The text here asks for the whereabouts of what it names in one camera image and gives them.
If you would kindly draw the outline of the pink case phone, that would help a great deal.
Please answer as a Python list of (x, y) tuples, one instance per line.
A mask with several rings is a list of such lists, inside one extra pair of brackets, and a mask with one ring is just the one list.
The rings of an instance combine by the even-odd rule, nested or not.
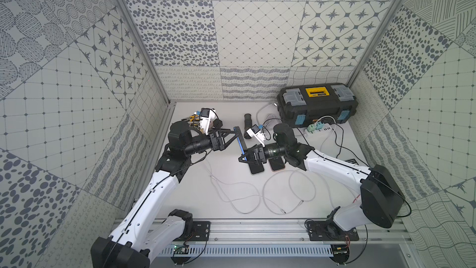
[(269, 159), (268, 162), (273, 172), (285, 169), (285, 163), (281, 157)]

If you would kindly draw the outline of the grey-green case phone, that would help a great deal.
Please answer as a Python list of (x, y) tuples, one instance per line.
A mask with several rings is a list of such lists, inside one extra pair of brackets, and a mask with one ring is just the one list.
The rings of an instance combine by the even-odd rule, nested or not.
[(249, 169), (251, 175), (256, 175), (264, 172), (263, 163), (255, 159), (251, 159), (251, 157), (249, 157)]

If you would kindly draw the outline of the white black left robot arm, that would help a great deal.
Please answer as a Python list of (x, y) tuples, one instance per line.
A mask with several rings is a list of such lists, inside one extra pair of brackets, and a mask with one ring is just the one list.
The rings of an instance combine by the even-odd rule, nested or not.
[(192, 234), (193, 215), (173, 210), (153, 232), (151, 225), (164, 202), (180, 184), (189, 167), (192, 155), (223, 151), (242, 134), (240, 130), (218, 127), (205, 135), (188, 122), (171, 125), (168, 144), (152, 174), (151, 180), (128, 215), (108, 238), (99, 237), (90, 249), (95, 268), (148, 268), (157, 256), (176, 239), (188, 239)]

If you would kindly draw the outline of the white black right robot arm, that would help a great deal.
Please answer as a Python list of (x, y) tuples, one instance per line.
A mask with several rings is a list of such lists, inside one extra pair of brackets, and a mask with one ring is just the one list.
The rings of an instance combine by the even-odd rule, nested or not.
[(328, 156), (300, 143), (287, 124), (275, 125), (273, 136), (274, 143), (245, 149), (239, 162), (266, 163), (284, 158), (295, 168), (329, 177), (355, 191), (359, 195), (356, 202), (336, 207), (327, 216), (326, 223), (341, 231), (369, 223), (386, 229), (393, 226), (406, 199), (384, 166), (360, 166)]

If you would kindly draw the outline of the yellow black pliers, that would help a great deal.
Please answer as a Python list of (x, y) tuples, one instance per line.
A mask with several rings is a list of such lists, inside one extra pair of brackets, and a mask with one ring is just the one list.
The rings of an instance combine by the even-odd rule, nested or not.
[(182, 121), (185, 121), (185, 122), (188, 122), (188, 123), (191, 123), (191, 124), (199, 123), (200, 118), (201, 118), (200, 114), (201, 114), (200, 111), (196, 111), (191, 116), (188, 116), (188, 117), (182, 119)]

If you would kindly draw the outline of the black yellow toolbox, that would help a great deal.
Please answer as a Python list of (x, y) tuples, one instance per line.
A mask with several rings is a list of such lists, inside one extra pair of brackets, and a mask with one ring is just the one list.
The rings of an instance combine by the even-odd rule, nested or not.
[(341, 83), (290, 86), (277, 95), (279, 116), (292, 128), (308, 127), (320, 118), (344, 124), (357, 107), (357, 97)]

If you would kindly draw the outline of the green charger plugs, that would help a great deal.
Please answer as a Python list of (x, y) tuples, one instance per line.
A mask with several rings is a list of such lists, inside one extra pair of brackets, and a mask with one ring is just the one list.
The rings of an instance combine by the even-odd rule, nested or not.
[(317, 131), (320, 131), (320, 130), (323, 130), (323, 129), (328, 129), (329, 127), (330, 127), (330, 125), (328, 123), (315, 122), (315, 123), (309, 125), (306, 128), (306, 131), (309, 132), (309, 133), (314, 133), (314, 132), (317, 132)]

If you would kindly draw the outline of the white power strip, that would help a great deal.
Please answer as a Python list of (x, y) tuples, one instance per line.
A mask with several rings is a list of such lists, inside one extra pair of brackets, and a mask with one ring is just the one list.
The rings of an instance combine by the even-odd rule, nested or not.
[(334, 131), (335, 125), (323, 124), (321, 122), (309, 125), (306, 130), (306, 135), (328, 135)]

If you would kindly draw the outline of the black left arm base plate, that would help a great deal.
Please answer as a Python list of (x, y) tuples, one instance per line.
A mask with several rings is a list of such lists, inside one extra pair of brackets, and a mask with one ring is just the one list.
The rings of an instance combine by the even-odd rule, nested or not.
[(210, 227), (210, 221), (199, 220), (186, 223), (184, 233), (176, 238), (176, 241), (207, 242), (209, 240)]

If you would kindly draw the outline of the aluminium front rail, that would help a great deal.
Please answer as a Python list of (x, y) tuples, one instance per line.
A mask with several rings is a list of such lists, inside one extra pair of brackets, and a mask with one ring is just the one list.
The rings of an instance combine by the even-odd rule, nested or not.
[[(209, 244), (307, 244), (304, 219), (208, 219)], [(373, 224), (357, 227), (358, 241), (352, 244), (412, 244), (401, 220), (385, 229)]]

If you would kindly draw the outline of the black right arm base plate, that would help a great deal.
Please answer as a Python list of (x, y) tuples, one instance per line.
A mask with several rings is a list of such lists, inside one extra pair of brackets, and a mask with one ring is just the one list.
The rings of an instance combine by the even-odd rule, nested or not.
[(306, 220), (304, 227), (310, 241), (359, 241), (356, 228), (343, 231), (333, 222)]

